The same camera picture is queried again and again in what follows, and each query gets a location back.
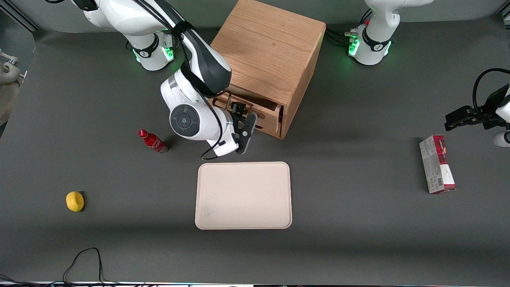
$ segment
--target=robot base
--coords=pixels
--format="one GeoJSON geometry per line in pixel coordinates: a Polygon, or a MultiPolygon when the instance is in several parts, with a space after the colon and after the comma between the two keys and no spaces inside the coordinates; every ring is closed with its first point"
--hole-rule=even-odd
{"type": "MultiPolygon", "coordinates": [[[[351,29],[351,33],[357,33],[361,35],[366,25],[360,25],[357,28],[351,29]]],[[[381,60],[388,54],[388,49],[391,46],[391,42],[383,47],[380,51],[374,52],[372,48],[364,41],[363,37],[358,37],[349,46],[348,55],[355,58],[356,61],[363,65],[372,66],[379,64],[381,60]]]]}
{"type": "MultiPolygon", "coordinates": [[[[149,57],[144,57],[144,52],[137,54],[135,50],[133,50],[137,62],[139,62],[144,69],[149,71],[161,70],[174,59],[172,36],[164,34],[163,32],[156,32],[154,34],[158,37],[158,45],[149,57]]],[[[126,37],[131,46],[145,48],[152,45],[154,34],[144,36],[124,35],[124,37],[126,37]]]]}

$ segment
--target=green led light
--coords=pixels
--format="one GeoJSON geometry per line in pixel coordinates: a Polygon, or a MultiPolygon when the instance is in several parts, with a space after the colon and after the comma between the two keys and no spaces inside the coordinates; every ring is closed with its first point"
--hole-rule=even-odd
{"type": "Polygon", "coordinates": [[[388,47],[386,48],[386,52],[384,52],[384,55],[386,56],[388,54],[388,51],[390,50],[391,41],[388,43],[388,47]]]}
{"type": "Polygon", "coordinates": [[[358,51],[358,47],[360,46],[360,41],[356,39],[351,46],[349,47],[349,54],[351,56],[356,55],[356,52],[358,51]]]}
{"type": "Polygon", "coordinates": [[[172,48],[165,48],[165,47],[161,47],[161,50],[163,51],[163,53],[165,54],[165,57],[166,59],[170,62],[171,60],[173,60],[173,49],[172,48]]]}
{"type": "Polygon", "coordinates": [[[136,61],[140,63],[140,59],[138,58],[138,55],[136,54],[135,49],[133,49],[133,54],[135,54],[136,61]]]}

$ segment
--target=lemon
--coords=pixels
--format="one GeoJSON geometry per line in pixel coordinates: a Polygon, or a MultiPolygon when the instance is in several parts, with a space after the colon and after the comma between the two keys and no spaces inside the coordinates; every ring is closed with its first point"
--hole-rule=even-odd
{"type": "Polygon", "coordinates": [[[83,209],[85,205],[85,200],[83,199],[83,195],[79,192],[70,192],[65,197],[65,202],[67,203],[67,208],[74,212],[79,212],[83,209]]]}

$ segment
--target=bottle cap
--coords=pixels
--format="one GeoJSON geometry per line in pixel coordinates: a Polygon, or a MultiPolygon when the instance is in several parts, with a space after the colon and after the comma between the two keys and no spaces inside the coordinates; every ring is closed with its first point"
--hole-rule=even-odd
{"type": "Polygon", "coordinates": [[[146,130],[140,130],[140,131],[138,132],[138,135],[139,135],[140,137],[142,137],[142,138],[145,138],[145,137],[147,137],[147,136],[149,135],[149,133],[148,133],[146,130]]]}

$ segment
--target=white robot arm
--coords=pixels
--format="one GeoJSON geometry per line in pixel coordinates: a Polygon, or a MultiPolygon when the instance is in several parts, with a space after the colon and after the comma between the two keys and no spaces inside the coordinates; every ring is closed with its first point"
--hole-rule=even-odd
{"type": "Polygon", "coordinates": [[[434,0],[365,0],[372,10],[368,25],[362,23],[351,33],[357,35],[349,49],[349,55],[364,65],[375,65],[388,54],[391,37],[400,24],[397,9],[419,7],[434,0]]]}
{"type": "Polygon", "coordinates": [[[207,102],[205,97],[213,98],[228,88],[231,68],[169,3],[165,0],[72,1],[94,25],[121,32],[147,70],[162,69],[173,60],[173,39],[187,47],[191,59],[185,56],[181,68],[161,85],[161,94],[170,109],[172,129],[187,139],[206,140],[211,146],[208,151],[213,150],[217,157],[246,151],[257,115],[249,114],[246,119],[236,116],[234,122],[232,114],[207,102]]]}

